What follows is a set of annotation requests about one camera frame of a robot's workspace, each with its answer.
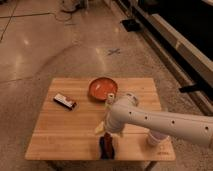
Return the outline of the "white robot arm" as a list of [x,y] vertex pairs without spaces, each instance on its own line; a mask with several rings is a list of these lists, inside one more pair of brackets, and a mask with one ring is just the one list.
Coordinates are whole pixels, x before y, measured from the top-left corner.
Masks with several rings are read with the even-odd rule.
[[142,109],[138,106],[138,98],[132,93],[120,98],[109,93],[105,104],[105,132],[121,133],[125,125],[130,124],[213,150],[213,117]]

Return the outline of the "dark red-black gripper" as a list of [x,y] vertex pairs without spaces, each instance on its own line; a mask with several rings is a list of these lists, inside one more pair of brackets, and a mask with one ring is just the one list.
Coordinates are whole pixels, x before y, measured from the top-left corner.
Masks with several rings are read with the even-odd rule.
[[101,159],[114,159],[115,151],[112,144],[112,136],[109,133],[105,133],[99,139],[99,146],[101,150],[100,158]]

